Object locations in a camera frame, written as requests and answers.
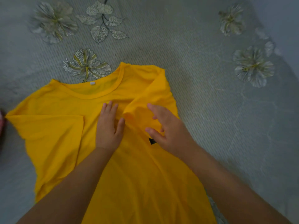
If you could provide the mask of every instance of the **person's left hand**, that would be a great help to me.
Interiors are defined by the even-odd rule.
[[[117,129],[114,127],[115,114],[118,104],[112,107],[112,101],[103,104],[99,119],[97,121],[97,133],[95,138],[96,149],[105,149],[114,152],[123,138],[125,119],[118,121]]]

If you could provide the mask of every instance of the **black patch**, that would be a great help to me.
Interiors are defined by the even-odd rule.
[[[155,141],[154,139],[149,138],[149,140],[150,140],[150,144],[151,144],[151,145],[153,145],[153,144],[156,143],[156,141]]]

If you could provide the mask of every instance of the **person's right hand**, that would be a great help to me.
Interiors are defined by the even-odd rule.
[[[165,136],[153,128],[146,128],[145,131],[163,149],[184,160],[195,147],[198,147],[184,123],[175,117],[170,110],[153,104],[147,104],[147,107],[154,113],[153,119],[158,119],[161,123],[160,131],[165,132]]]

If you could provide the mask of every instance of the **hand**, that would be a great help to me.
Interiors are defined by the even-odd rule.
[[[165,132],[165,136],[162,136],[152,128],[146,128],[145,131],[163,149],[184,160],[186,155],[189,155],[192,149],[199,147],[188,132],[184,123],[175,117],[170,110],[152,104],[147,104],[147,107],[154,113],[153,119],[158,119],[162,124],[160,132]]]
[[[114,152],[121,143],[125,120],[121,118],[115,130],[114,120],[117,108],[118,104],[112,107],[112,101],[110,101],[108,105],[106,103],[103,104],[97,121],[97,133],[95,137],[96,148]]]

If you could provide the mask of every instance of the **shirt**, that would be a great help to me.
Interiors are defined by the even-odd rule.
[[[156,66],[121,63],[93,83],[52,79],[6,115],[35,166],[36,201],[95,149],[97,119],[108,101],[119,104],[116,121],[125,118],[124,136],[82,223],[216,223],[196,175],[157,143],[151,145],[144,130],[161,128],[147,103],[178,117],[165,71]]]

